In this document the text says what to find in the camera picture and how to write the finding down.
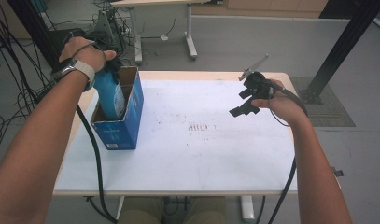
table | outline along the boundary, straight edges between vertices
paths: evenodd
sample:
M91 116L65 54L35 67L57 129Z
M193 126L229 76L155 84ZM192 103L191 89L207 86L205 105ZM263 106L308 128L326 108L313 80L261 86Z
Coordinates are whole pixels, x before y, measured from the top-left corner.
M140 71L145 102L137 149L107 151L97 138L106 195L280 194L294 157L292 140L269 110L230 115L244 102L237 95L245 88L237 81L241 74ZM263 74L294 90L286 74ZM97 97L92 92L83 97L89 118ZM98 194L91 142L82 125L76 125L78 121L54 195ZM296 190L293 181L289 192Z
M141 64L143 61L142 49L141 49L141 37L137 32L136 28L136 16L134 13L134 7L141 6L155 6L155 5L172 5L172 4L186 4L187 5L187 32L185 33L185 37L187 40L187 45L190 50L190 56L192 59L196 59L198 57L198 53L196 52L195 45L193 44L192 35L191 35L191 12L192 7L191 4L194 3L204 3L209 0L123 0L118 2L112 2L111 6L113 7L126 7L129 10L129 14L131 16L132 22L132 31L134 34L134 60L137 64Z

blue bottle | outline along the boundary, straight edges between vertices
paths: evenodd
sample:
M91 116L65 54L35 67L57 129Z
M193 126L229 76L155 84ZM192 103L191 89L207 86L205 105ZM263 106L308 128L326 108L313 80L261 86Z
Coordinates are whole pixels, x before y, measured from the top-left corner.
M106 70L99 71L94 78L93 87L99 93L100 105L107 120L121 120L125 112L125 98L120 83Z

black pole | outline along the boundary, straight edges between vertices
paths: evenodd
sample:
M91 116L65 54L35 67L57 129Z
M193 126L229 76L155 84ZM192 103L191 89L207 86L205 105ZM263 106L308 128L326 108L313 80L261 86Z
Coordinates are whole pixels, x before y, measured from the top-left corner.
M52 44L49 29L35 10L32 0L7 1L33 41L37 44L49 66L54 69L59 63L59 55L61 53L56 46Z
M306 104L320 104L319 95L338 70L346 56L373 22L380 10L380 0L363 1L358 12L345 27L317 74L300 95Z

table top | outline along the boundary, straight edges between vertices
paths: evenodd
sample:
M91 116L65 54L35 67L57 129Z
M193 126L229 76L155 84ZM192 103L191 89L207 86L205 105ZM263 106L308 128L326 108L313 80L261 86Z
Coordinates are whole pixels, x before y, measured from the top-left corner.
M205 3L210 0L122 0L112 2L113 7L136 7L136 6L151 6L151 5L172 5L172 4L192 4Z
M106 195L279 194L294 157L290 132L269 110L234 118L241 72L140 71L145 102L136 150L108 151L98 139ZM293 91L286 74L263 73ZM97 92L84 94L87 118ZM97 195L95 158L82 125L55 195ZM290 192L296 192L293 181Z

person's right arm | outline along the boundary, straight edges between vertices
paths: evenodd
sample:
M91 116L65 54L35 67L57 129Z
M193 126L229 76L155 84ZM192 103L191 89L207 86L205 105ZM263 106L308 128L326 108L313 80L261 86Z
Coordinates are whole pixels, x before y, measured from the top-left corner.
M268 107L267 100L254 100L252 104ZM280 92L271 100L270 107L293 133L301 223L352 223L344 195L309 118Z

